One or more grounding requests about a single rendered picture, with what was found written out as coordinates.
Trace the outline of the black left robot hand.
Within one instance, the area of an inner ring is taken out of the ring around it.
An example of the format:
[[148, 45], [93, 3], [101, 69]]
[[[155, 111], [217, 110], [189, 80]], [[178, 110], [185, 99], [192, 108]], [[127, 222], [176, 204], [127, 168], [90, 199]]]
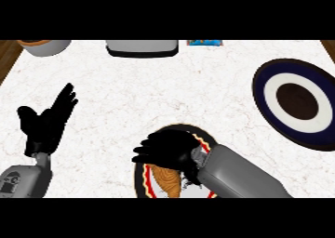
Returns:
[[28, 136], [27, 156], [33, 156], [39, 152], [55, 153], [77, 102], [74, 85], [67, 84], [52, 106], [45, 109], [42, 114], [37, 114], [28, 106], [18, 108], [21, 130]]

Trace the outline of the navy and white round plate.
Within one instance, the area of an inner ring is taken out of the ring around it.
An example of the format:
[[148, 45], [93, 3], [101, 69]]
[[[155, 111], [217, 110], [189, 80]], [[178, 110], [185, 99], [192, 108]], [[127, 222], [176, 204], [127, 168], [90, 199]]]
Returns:
[[299, 59], [275, 59], [253, 78], [253, 98], [269, 124], [299, 145], [335, 151], [335, 78]]

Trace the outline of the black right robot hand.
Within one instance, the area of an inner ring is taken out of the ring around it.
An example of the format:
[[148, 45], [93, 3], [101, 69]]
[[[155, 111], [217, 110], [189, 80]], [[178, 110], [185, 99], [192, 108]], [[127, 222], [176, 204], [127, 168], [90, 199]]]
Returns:
[[132, 158], [132, 162], [188, 172], [197, 169], [191, 153], [198, 147], [200, 141], [189, 132], [163, 130], [150, 134], [142, 146], [133, 149], [138, 155]]

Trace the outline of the blue and orange box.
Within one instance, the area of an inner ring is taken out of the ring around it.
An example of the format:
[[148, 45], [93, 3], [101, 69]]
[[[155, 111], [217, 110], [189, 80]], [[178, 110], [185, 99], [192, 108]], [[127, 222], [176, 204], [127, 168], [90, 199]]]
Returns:
[[188, 40], [188, 46], [222, 46], [223, 40]]

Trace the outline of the brown croissant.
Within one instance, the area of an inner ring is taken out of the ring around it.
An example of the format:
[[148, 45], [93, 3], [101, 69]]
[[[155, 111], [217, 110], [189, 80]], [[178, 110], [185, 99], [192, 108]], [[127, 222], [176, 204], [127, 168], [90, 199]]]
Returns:
[[163, 168], [158, 165], [150, 165], [152, 170], [154, 179], [167, 193], [169, 198], [179, 198], [182, 192], [182, 177], [181, 173], [169, 168]]

